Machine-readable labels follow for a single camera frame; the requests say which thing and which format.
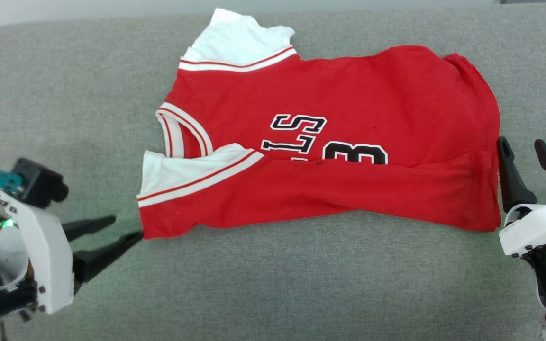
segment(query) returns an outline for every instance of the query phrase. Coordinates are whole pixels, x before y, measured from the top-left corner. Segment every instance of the black number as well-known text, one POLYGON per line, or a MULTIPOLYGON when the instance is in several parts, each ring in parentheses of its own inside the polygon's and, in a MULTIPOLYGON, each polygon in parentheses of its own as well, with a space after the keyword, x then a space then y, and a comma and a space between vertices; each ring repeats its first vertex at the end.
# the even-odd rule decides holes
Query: black number
POLYGON ((315 133, 319 134, 323 129, 323 126, 326 125, 325 117, 314 117, 307 115, 296 115, 290 123, 283 123, 282 121, 287 121, 290 118, 288 114, 279 114, 275 115, 273 123, 271 123, 271 129, 275 130, 296 130, 300 128, 301 123, 306 122, 310 123, 303 128, 303 132, 306 133, 315 133))
POLYGON ((347 161, 362 162, 369 158, 373 164, 387 164, 387 153, 379 145, 350 144, 345 142, 328 142, 323 147, 323 158, 338 158, 344 155, 347 161))
POLYGON ((302 141, 302 144, 273 143, 271 141, 263 140, 263 144, 260 147, 265 151, 270 151, 271 149, 282 149, 283 151, 308 154, 315 138, 313 136, 300 134, 296 140, 302 141))

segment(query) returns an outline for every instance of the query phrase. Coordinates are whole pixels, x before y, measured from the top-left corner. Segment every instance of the gray fabric surface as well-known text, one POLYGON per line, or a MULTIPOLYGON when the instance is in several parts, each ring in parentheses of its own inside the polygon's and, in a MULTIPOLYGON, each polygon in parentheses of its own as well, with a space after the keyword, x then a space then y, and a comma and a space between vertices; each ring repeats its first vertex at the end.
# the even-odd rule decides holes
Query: gray fabric surface
MULTIPOLYGON (((0 28, 0 168, 20 156, 65 175, 63 221, 114 213, 94 248, 139 227, 154 112, 207 16, 0 28)), ((524 181, 546 202, 532 143, 546 140, 546 5, 256 15, 297 32, 303 58, 426 45, 467 56, 488 80, 524 181)), ((352 212, 141 242, 72 306, 9 337, 35 340, 535 341, 528 266, 496 233, 352 212)))

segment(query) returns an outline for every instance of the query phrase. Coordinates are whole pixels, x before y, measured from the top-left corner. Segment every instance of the red stripe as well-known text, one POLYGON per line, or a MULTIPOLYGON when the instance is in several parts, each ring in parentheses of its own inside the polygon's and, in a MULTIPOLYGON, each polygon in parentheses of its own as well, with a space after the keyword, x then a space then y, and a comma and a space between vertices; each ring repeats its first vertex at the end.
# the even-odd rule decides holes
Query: red stripe
POLYGON ((161 114, 161 112, 160 112, 160 116, 161 116, 161 119, 163 119, 163 123, 165 123, 165 129, 167 130, 167 141, 170 144, 169 157, 171 157, 173 154, 172 134, 170 133, 170 127, 167 125, 167 121, 165 120, 165 117, 163 116, 163 114, 161 114))
POLYGON ((256 62, 254 62, 252 64, 248 64, 248 65, 233 65, 233 64, 221 63, 221 62, 217 62, 217 61, 188 61, 188 60, 184 60, 184 59, 180 59, 180 61, 183 62, 183 63, 187 63, 187 64, 215 64, 215 65, 226 65, 226 66, 232 66, 232 67, 249 67, 249 66, 256 65, 258 63, 262 63, 262 62, 265 62, 267 60, 273 59, 273 58, 279 56, 280 54, 283 54, 284 52, 292 50, 293 48, 294 48, 293 46, 290 46, 290 47, 286 48, 284 51, 279 52, 278 54, 273 54, 273 56, 270 56, 268 58, 264 58, 264 60, 256 61, 256 62))
POLYGON ((208 155, 208 145, 206 144, 206 139, 204 139, 203 136, 201 136, 201 133, 199 132, 199 130, 194 125, 191 125, 191 122, 187 121, 186 119, 184 119, 184 117, 178 115, 177 113, 175 113, 175 112, 173 112, 173 111, 171 111, 169 109, 160 108, 160 110, 167 111, 170 114, 173 114, 174 116, 176 116, 176 118, 180 119, 182 122, 186 123, 187 125, 190 125, 193 128, 193 130, 195 130, 195 132, 197 133, 199 138, 201 138, 201 142, 203 143, 203 150, 204 150, 205 154, 202 155, 202 156, 208 155))
POLYGON ((161 192, 157 192, 157 193, 150 194, 150 195, 148 195, 148 196, 146 196, 146 197, 144 197, 144 198, 138 199, 138 201, 143 201, 143 200, 146 200, 146 199, 149 199, 149 198, 152 198, 152 197, 160 196, 161 194, 165 194, 165 193, 169 193, 169 192, 174 192, 175 190, 180 190, 180 189, 182 189, 182 188, 189 187, 189 186, 191 186, 191 185, 193 185, 193 184, 200 183, 200 182, 202 182, 202 181, 204 181, 204 180, 206 180, 206 179, 210 179, 211 177, 214 177, 215 175, 220 174, 220 173, 226 171, 226 170, 229 169, 229 168, 232 168, 232 167, 234 167, 234 166, 236 166, 236 165, 238 165, 238 164, 241 164, 241 163, 244 162, 247 158, 251 157, 252 154, 254 154, 254 153, 256 153, 256 151, 251 151, 249 154, 247 154, 246 156, 244 156, 243 158, 241 158, 241 160, 235 162, 234 164, 230 164, 229 166, 226 166, 225 168, 222 168, 222 169, 220 169, 220 170, 218 170, 218 171, 216 171, 216 172, 214 172, 214 173, 212 173, 212 174, 210 174, 210 175, 208 175, 208 176, 206 176, 206 177, 204 177, 204 178, 197 179, 196 181, 193 181, 193 182, 188 183, 188 184, 184 184, 184 185, 182 185, 182 186, 178 186, 178 187, 170 188, 170 189, 167 189, 167 190, 162 190, 161 192))

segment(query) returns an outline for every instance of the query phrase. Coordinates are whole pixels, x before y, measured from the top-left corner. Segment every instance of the basketball jersey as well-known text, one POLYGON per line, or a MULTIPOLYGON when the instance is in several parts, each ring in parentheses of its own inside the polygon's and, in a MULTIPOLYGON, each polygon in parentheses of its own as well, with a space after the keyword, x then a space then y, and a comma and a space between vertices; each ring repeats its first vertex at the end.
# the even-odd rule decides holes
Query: basketball jersey
POLYGON ((156 112, 166 155, 145 154, 146 238, 353 209, 498 227, 498 106, 466 58, 303 60, 293 33, 217 9, 181 58, 156 112))

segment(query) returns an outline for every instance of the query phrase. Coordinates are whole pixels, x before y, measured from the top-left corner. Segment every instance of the green light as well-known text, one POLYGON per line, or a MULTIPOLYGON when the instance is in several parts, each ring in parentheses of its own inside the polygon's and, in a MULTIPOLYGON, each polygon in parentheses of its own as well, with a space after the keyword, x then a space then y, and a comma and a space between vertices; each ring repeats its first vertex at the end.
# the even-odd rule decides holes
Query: green light
POLYGON ((1 226, 2 227, 14 227, 14 220, 13 219, 8 219, 8 220, 4 221, 3 223, 1 223, 1 226))

